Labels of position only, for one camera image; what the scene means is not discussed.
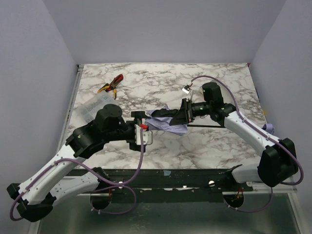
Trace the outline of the lilac umbrella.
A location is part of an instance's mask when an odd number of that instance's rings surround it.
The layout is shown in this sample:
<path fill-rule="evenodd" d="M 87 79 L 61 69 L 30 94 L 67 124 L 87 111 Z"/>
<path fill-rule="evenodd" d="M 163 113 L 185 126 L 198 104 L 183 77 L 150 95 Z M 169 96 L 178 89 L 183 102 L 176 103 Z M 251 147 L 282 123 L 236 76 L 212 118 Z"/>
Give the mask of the lilac umbrella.
<path fill-rule="evenodd" d="M 173 117 L 156 117 L 155 114 L 157 111 L 173 111 L 174 113 L 177 109 L 170 110 L 167 105 L 164 108 L 159 110 L 148 110 L 148 118 L 145 120 L 145 124 L 149 127 L 151 131 L 165 131 L 182 136 L 188 132 L 188 127 L 197 127 L 197 128 L 224 128 L 218 125 L 202 125 L 202 124 L 182 124 L 182 125 L 170 125 L 170 121 Z"/>

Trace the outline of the beige zippered umbrella case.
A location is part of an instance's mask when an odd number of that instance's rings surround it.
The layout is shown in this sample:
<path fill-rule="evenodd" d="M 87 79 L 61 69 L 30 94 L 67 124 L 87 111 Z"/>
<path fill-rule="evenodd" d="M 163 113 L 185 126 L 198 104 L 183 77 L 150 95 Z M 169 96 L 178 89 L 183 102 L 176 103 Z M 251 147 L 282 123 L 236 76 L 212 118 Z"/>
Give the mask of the beige zippered umbrella case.
<path fill-rule="evenodd" d="M 224 103 L 230 103 L 230 104 L 234 105 L 233 98 L 232 98 L 230 92 L 224 87 L 224 85 L 220 84 L 219 82 L 217 82 L 215 80 L 212 80 L 211 82 L 216 83 L 220 87 Z"/>

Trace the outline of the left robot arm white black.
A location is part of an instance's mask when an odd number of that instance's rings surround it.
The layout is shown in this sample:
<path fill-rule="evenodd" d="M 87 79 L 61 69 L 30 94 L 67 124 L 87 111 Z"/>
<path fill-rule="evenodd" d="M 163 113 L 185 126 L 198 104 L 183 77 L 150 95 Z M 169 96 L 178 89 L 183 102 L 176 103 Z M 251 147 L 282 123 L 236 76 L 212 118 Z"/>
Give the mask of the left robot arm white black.
<path fill-rule="evenodd" d="M 102 169 L 84 165 L 85 160 L 111 141 L 125 140 L 131 150 L 145 152 L 146 145 L 153 142 L 152 132 L 142 122 L 148 116 L 144 111 L 132 112 L 131 116 L 132 121 L 125 121 L 119 106 L 105 105 L 94 120 L 75 129 L 56 155 L 34 176 L 21 184 L 10 184 L 7 191 L 14 200 L 11 220 L 36 222 L 68 198 L 85 192 L 122 188 L 132 182 L 140 169 L 125 182 L 113 182 Z"/>

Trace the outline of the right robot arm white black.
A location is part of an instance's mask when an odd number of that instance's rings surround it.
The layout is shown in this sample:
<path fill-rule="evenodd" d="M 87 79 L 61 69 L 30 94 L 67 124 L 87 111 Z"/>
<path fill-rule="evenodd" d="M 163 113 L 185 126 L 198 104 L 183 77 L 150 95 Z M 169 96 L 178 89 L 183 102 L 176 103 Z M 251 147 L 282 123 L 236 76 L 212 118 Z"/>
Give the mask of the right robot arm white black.
<path fill-rule="evenodd" d="M 237 108 L 224 103 L 220 87 L 215 82 L 202 85 L 203 102 L 194 103 L 184 98 L 170 125 L 193 122 L 195 117 L 209 115 L 220 126 L 234 132 L 246 141 L 260 155 L 258 164 L 237 166 L 232 169 L 231 178 L 237 183 L 262 182 L 274 187 L 298 172 L 295 162 L 294 143 L 281 140 L 248 121 Z"/>

